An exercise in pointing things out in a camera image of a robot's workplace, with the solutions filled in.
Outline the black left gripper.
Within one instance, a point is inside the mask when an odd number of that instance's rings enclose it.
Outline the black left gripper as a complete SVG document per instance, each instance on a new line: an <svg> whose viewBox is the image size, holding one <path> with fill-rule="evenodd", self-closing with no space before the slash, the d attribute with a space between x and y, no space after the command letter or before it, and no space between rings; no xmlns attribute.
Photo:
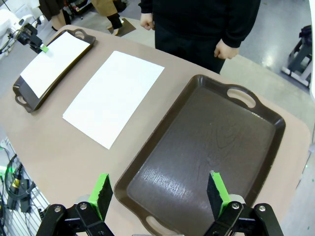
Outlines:
<svg viewBox="0 0 315 236"><path fill-rule="evenodd" d="M31 24L25 24L17 35L17 41L22 45L29 45L30 48L36 52L48 52L48 47L42 43L42 40L37 36L37 29Z"/></svg>

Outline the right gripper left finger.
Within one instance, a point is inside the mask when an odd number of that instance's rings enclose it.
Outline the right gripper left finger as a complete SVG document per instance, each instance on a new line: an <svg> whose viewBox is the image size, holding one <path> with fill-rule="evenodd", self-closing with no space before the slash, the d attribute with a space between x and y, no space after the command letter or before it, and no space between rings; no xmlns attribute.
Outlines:
<svg viewBox="0 0 315 236"><path fill-rule="evenodd" d="M50 205L37 231L38 236L112 236L105 217L113 196L108 174L100 174L87 201L70 208L61 204Z"/></svg>

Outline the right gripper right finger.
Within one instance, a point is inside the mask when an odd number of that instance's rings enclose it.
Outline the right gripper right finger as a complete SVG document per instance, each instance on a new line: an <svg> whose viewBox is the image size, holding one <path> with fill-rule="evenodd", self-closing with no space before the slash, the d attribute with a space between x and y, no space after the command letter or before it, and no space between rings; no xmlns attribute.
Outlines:
<svg viewBox="0 0 315 236"><path fill-rule="evenodd" d="M214 222L204 235L231 236L243 233L246 236L282 236L280 224L272 207L267 203L248 206L243 197L231 199L219 172L210 171L207 196Z"/></svg>

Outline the person's right hand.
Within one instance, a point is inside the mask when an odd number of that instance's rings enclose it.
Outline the person's right hand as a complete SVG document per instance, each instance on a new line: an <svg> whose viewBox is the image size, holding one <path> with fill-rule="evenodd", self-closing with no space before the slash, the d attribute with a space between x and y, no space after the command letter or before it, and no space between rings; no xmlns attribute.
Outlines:
<svg viewBox="0 0 315 236"><path fill-rule="evenodd" d="M140 25L146 30L155 30L153 14L142 13L140 17Z"/></svg>

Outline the person's left hand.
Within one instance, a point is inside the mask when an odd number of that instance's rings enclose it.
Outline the person's left hand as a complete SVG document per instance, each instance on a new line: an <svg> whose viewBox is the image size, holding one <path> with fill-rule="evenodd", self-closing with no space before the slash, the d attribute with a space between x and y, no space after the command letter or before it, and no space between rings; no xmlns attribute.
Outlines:
<svg viewBox="0 0 315 236"><path fill-rule="evenodd" d="M232 48L226 45L221 39L214 50L214 57L219 59L232 59L239 54L239 48Z"/></svg>

